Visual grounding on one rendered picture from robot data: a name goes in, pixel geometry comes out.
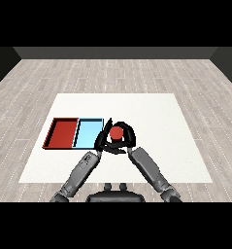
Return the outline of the red shallow open box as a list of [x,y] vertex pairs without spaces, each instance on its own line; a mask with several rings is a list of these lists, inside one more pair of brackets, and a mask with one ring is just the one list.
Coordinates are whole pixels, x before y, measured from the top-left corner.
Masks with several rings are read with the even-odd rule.
[[43,144],[45,150],[72,150],[78,118],[54,118]]

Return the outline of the dark grey robot body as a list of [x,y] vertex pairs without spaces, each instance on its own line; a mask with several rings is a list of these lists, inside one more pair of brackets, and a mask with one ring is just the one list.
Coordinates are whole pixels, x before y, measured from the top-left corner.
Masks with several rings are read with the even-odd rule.
[[86,202],[145,202],[142,195],[129,192],[125,183],[119,184],[119,190],[113,191],[112,184],[106,183],[104,190],[89,195]]

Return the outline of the light blue shallow open box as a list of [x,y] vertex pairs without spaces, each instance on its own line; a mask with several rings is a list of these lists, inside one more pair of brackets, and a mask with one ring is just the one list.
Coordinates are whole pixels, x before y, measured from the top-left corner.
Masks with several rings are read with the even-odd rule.
[[104,120],[102,118],[80,118],[72,148],[75,150],[93,149],[95,140],[103,126]]

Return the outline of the small red can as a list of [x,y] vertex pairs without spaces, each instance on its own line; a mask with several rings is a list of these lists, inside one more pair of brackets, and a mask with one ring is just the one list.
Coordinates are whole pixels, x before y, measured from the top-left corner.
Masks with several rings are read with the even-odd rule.
[[110,129],[110,136],[113,143],[121,142],[123,136],[123,129],[119,126],[113,126]]

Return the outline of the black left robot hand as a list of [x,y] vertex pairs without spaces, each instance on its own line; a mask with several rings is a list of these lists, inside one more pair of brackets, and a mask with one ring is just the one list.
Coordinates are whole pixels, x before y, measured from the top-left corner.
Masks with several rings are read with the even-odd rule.
[[103,151],[109,152],[111,154],[125,154],[125,151],[122,148],[112,149],[106,145],[107,142],[111,141],[111,137],[109,135],[110,128],[113,126],[113,121],[108,120],[105,124],[104,128],[99,132],[95,142],[94,142],[94,149],[102,153]]

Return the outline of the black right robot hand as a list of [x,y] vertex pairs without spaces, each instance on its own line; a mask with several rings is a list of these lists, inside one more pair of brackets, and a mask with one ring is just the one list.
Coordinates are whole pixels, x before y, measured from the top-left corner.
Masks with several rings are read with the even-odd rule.
[[119,126],[123,129],[122,141],[113,143],[111,140],[110,142],[106,143],[107,146],[112,149],[118,149],[123,147],[132,148],[136,146],[136,135],[134,129],[129,124],[125,122],[117,122],[113,126]]

